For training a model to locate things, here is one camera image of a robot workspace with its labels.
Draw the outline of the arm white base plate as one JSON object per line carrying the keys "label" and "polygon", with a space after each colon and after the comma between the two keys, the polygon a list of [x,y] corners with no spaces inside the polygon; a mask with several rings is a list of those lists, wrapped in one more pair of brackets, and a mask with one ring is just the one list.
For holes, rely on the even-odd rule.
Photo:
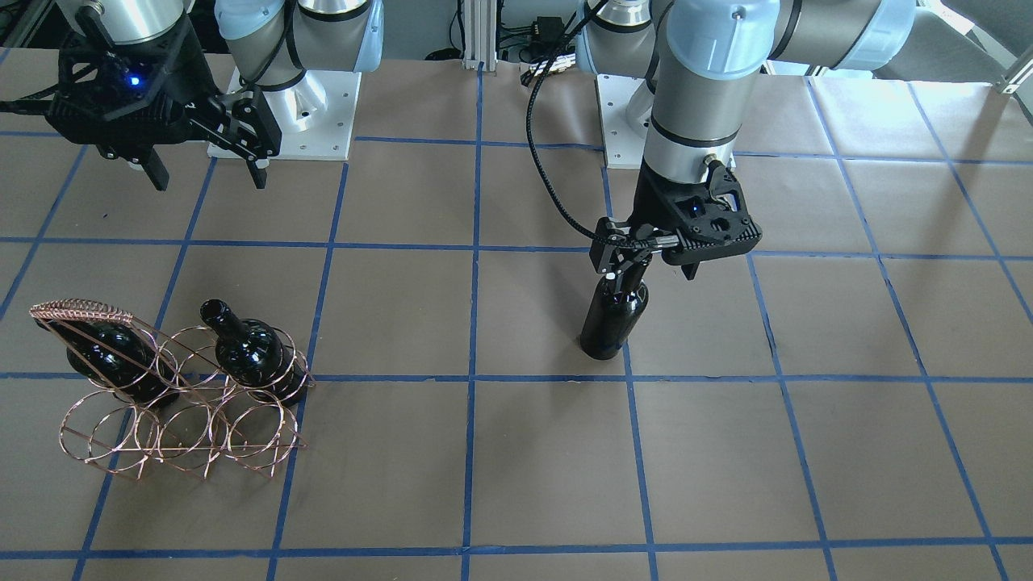
{"label": "arm white base plate", "polygon": [[284,161],[347,161],[357,108],[361,73],[354,71],[309,70],[274,64],[267,80],[286,82],[298,77],[291,87],[270,91],[263,88],[282,139],[276,159]]}
{"label": "arm white base plate", "polygon": [[643,78],[596,77],[608,169],[639,169],[654,95]]}

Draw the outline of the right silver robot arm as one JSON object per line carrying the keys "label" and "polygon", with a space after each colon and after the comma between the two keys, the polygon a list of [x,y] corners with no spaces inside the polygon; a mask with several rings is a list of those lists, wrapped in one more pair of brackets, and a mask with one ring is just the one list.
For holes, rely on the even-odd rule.
{"label": "right silver robot arm", "polygon": [[207,142],[243,161],[343,159],[359,80],[383,58],[380,1],[218,1],[236,80],[220,89],[181,1],[62,1],[70,36],[34,114],[75,144],[169,185],[158,146]]}

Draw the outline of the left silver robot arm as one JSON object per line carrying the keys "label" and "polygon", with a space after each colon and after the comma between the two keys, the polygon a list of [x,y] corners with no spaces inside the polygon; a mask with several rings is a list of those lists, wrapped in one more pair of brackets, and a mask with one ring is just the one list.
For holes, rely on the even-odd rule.
{"label": "left silver robot arm", "polygon": [[880,69],[906,43],[916,12],[914,1],[584,3],[589,23],[655,33],[634,206],[624,222],[598,222],[596,294],[638,290],[654,254],[693,279],[701,262],[749,253],[763,231],[731,157],[764,62]]}

